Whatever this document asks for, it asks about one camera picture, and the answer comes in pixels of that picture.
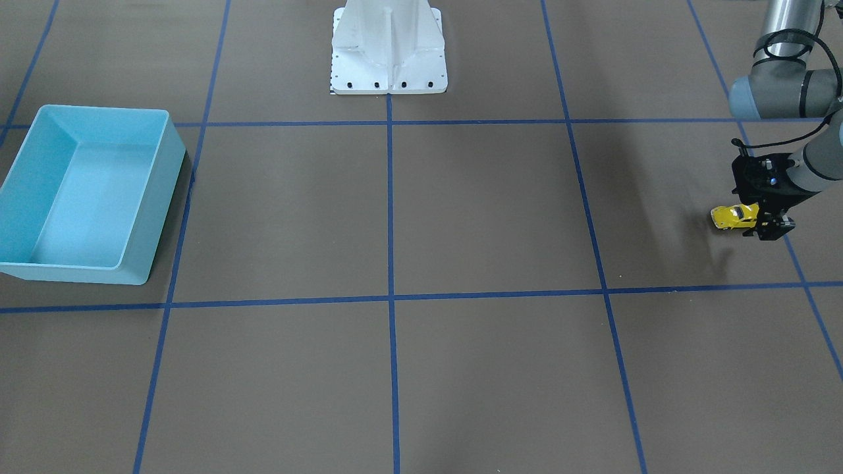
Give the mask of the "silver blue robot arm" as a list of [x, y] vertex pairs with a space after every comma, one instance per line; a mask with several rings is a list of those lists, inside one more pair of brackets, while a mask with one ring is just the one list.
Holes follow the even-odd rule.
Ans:
[[842, 178], [841, 64], [820, 39], [826, 10], [841, 15], [840, 1], [771, 1], [748, 75], [729, 93], [740, 120], [819, 119], [793, 153], [752, 156], [740, 139], [732, 162], [734, 194], [757, 206], [744, 235], [777, 240], [790, 232], [788, 211]]

